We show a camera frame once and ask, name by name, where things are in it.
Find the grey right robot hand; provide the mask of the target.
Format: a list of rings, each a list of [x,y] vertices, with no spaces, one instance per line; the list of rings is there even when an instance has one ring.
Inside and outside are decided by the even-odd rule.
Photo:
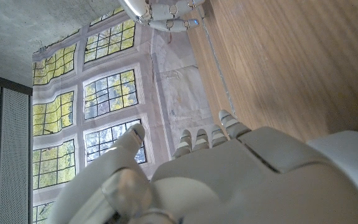
[[[185,19],[188,14],[205,0],[181,0],[175,4],[160,4],[146,0],[118,0],[127,15],[142,25],[164,32],[184,32],[199,26],[197,19]]]

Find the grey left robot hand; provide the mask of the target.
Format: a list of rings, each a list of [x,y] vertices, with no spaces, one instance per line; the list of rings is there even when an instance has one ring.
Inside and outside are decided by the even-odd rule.
[[[49,223],[358,223],[358,131],[303,143],[226,110],[147,177],[132,125],[71,180]]]

